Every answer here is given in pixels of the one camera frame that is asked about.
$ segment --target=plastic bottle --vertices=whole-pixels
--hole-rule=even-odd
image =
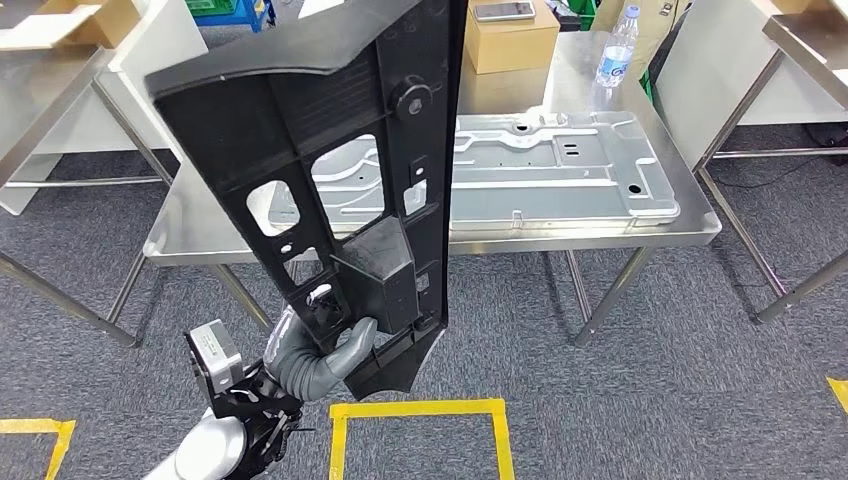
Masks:
[[[629,5],[624,16],[618,21],[604,46],[601,64],[595,81],[608,88],[617,87],[627,72],[633,49],[636,47],[636,37],[639,36],[639,7]]]

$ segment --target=stainless steel table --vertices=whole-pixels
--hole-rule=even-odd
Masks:
[[[463,67],[460,113],[630,111],[639,119],[674,188],[681,213],[656,227],[564,228],[520,231],[452,231],[451,254],[567,250],[586,326],[576,343],[585,344],[613,304],[657,247],[706,245],[721,223],[686,167],[647,96],[636,83],[616,90],[596,87],[595,69],[607,38],[604,32],[559,34],[548,70],[476,75]],[[571,250],[637,247],[601,304],[590,311]],[[254,262],[252,252],[191,165],[183,165],[144,245],[161,265]]]
[[[718,185],[707,171],[707,164],[714,158],[761,158],[792,157],[809,155],[845,155],[848,148],[787,148],[772,150],[748,150],[720,152],[719,149],[736,128],[741,118],[754,103],[757,96],[774,76],[781,62],[794,61],[816,81],[834,100],[848,109],[848,20],[836,10],[808,11],[797,14],[775,15],[763,27],[763,33],[778,47],[763,71],[739,101],[728,120],[707,147],[695,165],[695,172],[713,194],[719,207],[739,234],[748,253],[768,281],[777,300],[757,314],[757,322],[774,319],[801,301],[813,290],[833,280],[848,270],[848,251],[829,262],[816,273],[787,292],[786,287],[769,265],[753,236],[733,211],[733,207],[721,193]]]
[[[14,26],[41,4],[42,2],[38,0],[7,3],[6,7],[0,10],[0,26],[4,28]],[[161,181],[170,184],[173,181],[153,151],[139,137],[109,94],[98,83],[97,77],[100,71],[112,56],[111,51],[93,46],[0,53],[0,111],[3,112],[3,120],[0,122],[0,186],[6,188],[82,187]],[[103,101],[104,106],[139,149],[157,176],[51,182],[10,180],[18,168],[32,160],[32,152],[39,142],[89,87]],[[141,332],[130,334],[118,327],[116,323],[145,261],[146,257],[140,251],[133,260],[129,273],[105,318],[3,254],[2,251],[0,251],[0,274],[16,278],[68,313],[108,333],[120,344],[133,346],[138,344]],[[235,294],[244,292],[244,287],[226,266],[217,265],[215,271]],[[245,302],[245,304],[249,306],[252,315],[267,323],[267,318],[255,302],[253,304]]]

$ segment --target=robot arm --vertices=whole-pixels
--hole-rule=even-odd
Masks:
[[[357,322],[326,356],[287,307],[262,361],[245,369],[220,320],[192,330],[195,375],[212,407],[145,480],[248,479],[279,461],[304,401],[326,395],[368,355],[377,321]]]

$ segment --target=black plastic panel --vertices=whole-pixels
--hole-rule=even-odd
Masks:
[[[447,212],[466,2],[348,0],[147,78],[154,104],[236,228],[324,352],[359,318],[395,337],[347,379],[362,398],[408,391],[447,326]],[[324,153],[377,139],[385,210],[337,240],[312,180]],[[300,221],[265,236],[247,196],[284,181]],[[403,194],[426,180],[413,215]],[[283,263],[315,248],[296,285]],[[306,304],[321,284],[334,309]]]

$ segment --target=yellow tape marking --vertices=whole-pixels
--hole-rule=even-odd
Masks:
[[[842,404],[845,413],[848,413],[848,380],[835,380],[827,377],[827,383],[830,384],[833,394],[836,395],[836,399]]]
[[[333,419],[333,439],[330,450],[330,480],[344,476],[347,419],[410,417],[422,415],[484,415],[492,416],[495,433],[495,453],[501,480],[514,480],[512,450],[509,447],[509,427],[506,422],[506,402],[502,398],[481,400],[433,400],[420,402],[339,403],[330,406]]]
[[[60,422],[50,418],[6,418],[0,419],[0,433],[55,433],[57,435],[56,445],[53,446],[53,454],[47,465],[47,476],[45,480],[53,480],[65,458],[65,452],[71,446],[71,434],[77,422],[69,420]]]

